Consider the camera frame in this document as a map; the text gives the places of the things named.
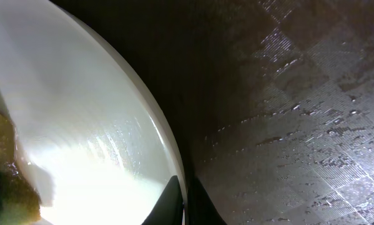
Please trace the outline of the yellow green sponge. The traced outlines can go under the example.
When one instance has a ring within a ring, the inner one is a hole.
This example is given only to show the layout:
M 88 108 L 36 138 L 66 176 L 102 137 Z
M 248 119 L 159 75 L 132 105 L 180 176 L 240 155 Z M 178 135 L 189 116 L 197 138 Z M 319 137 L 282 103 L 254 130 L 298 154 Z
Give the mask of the yellow green sponge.
M 0 113 L 0 224 L 24 225 L 41 219 L 40 197 L 16 163 L 14 128 Z

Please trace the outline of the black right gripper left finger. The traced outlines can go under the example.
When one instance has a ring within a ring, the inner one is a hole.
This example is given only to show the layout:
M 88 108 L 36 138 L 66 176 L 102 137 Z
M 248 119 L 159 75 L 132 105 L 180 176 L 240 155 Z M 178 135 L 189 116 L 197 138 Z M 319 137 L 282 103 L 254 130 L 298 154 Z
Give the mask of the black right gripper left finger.
M 172 176 L 142 225 L 182 225 L 183 212 L 179 179 Z

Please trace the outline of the white plate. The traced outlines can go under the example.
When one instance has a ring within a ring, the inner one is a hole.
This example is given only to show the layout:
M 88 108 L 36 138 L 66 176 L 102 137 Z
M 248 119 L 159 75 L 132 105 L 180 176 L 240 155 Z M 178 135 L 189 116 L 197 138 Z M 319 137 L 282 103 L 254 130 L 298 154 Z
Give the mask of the white plate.
M 0 1 L 0 113 L 41 224 L 142 224 L 179 149 L 155 98 L 98 33 L 50 1 Z

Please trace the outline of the brown plastic tray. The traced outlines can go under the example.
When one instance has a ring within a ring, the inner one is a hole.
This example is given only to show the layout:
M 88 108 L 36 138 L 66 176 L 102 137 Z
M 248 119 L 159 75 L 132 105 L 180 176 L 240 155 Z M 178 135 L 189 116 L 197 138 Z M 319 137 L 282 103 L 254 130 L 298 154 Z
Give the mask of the brown plastic tray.
M 197 224 L 374 224 L 374 0 L 58 1 L 162 108 Z

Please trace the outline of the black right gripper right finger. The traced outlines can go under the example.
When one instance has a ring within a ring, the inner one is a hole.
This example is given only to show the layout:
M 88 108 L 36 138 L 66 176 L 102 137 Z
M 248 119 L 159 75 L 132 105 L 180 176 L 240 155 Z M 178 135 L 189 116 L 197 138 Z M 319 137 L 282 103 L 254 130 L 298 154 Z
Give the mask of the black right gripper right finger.
M 190 225 L 227 225 L 197 177 L 191 180 L 187 206 Z

